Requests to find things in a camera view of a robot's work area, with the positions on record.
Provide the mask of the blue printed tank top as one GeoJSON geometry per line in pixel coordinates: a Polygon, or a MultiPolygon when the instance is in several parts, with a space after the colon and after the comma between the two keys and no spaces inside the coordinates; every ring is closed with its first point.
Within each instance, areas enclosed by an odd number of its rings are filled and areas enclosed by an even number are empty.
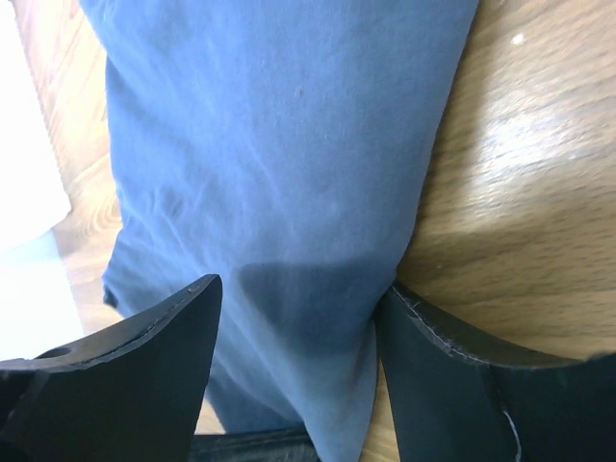
{"type": "Polygon", "coordinates": [[[85,1],[107,53],[121,212],[104,300],[130,317],[206,274],[223,428],[304,427],[355,461],[372,312],[413,233],[474,1],[85,1]]]}

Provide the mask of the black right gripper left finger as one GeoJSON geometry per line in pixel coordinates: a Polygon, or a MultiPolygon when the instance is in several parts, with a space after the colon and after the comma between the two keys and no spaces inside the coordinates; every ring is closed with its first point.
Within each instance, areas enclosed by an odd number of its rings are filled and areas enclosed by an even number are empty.
{"type": "Polygon", "coordinates": [[[186,461],[222,298],[204,276],[34,359],[1,364],[4,461],[186,461]]]}

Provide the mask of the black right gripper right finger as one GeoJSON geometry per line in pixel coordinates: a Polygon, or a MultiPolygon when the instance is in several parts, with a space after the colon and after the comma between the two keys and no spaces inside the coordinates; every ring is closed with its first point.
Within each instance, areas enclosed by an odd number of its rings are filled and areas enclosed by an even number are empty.
{"type": "Polygon", "coordinates": [[[611,461],[615,357],[564,358],[482,331],[393,285],[377,307],[404,461],[611,461]]]}

